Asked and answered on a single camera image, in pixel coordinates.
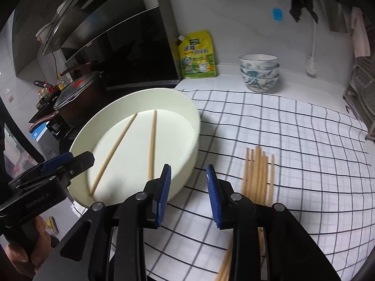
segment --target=dish rack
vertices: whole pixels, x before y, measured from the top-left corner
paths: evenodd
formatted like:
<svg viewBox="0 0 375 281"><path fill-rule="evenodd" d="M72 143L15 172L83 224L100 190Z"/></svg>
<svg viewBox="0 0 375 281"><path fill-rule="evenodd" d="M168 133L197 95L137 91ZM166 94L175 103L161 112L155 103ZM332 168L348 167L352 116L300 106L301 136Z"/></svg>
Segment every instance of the dish rack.
<svg viewBox="0 0 375 281"><path fill-rule="evenodd" d="M375 62L372 57L358 58L344 99L355 117L368 129L366 139L375 141Z"/></svg>

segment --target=cable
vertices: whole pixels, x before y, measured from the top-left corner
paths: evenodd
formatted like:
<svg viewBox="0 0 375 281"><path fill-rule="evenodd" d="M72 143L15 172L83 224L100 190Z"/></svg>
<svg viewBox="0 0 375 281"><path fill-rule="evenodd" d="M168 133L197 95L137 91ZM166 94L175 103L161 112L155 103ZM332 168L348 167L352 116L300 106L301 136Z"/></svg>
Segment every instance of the cable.
<svg viewBox="0 0 375 281"><path fill-rule="evenodd" d="M57 64L56 64L56 57L54 53L52 52L53 59L55 59L55 69L56 69L56 80L58 79L59 75L57 74Z"/></svg>

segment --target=large white bowl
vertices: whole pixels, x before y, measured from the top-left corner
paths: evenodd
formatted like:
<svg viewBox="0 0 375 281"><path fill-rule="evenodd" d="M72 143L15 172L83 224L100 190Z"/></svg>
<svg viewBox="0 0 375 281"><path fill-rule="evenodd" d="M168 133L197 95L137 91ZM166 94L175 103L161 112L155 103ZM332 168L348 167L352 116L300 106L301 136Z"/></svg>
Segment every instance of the large white bowl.
<svg viewBox="0 0 375 281"><path fill-rule="evenodd" d="M172 168L168 199L174 197L191 175L198 153L199 113L189 98L171 89L148 89L122 97L99 111L83 127L70 151L74 156L91 151L95 163L76 176L68 187L82 206L101 201L106 205L125 201L142 191L147 182L151 122L157 110L154 178L165 163ZM94 196L89 195L99 169L134 113L138 115L110 160Z"/></svg>

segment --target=pot lid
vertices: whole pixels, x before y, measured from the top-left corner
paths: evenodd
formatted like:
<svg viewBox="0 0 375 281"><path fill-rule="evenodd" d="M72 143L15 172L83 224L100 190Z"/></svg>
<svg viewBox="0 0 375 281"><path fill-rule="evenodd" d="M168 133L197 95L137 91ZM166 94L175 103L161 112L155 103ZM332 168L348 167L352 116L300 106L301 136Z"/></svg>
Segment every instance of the pot lid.
<svg viewBox="0 0 375 281"><path fill-rule="evenodd" d="M99 72L93 72L84 75L77 80L74 80L62 89L61 94L57 98L54 109L58 110L67 103L75 100L78 95L80 95L90 84L94 82L95 79L99 77Z"/></svg>

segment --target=blue sticker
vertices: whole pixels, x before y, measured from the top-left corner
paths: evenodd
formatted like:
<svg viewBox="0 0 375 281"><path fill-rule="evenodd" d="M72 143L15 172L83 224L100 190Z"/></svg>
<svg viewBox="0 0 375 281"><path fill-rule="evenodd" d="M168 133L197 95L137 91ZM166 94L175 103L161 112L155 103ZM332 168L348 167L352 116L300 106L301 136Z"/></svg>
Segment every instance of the blue sticker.
<svg viewBox="0 0 375 281"><path fill-rule="evenodd" d="M274 9L272 10L272 13L273 13L273 19L274 19L275 21L280 21L280 22L283 21L283 20L282 20L282 10L281 10L281 9L279 9L279 8L274 8Z"/></svg>
<svg viewBox="0 0 375 281"><path fill-rule="evenodd" d="M32 133L30 133L31 137L33 139L37 139L38 136L42 133L43 129L47 126L46 123L41 124L39 127L37 127Z"/></svg>

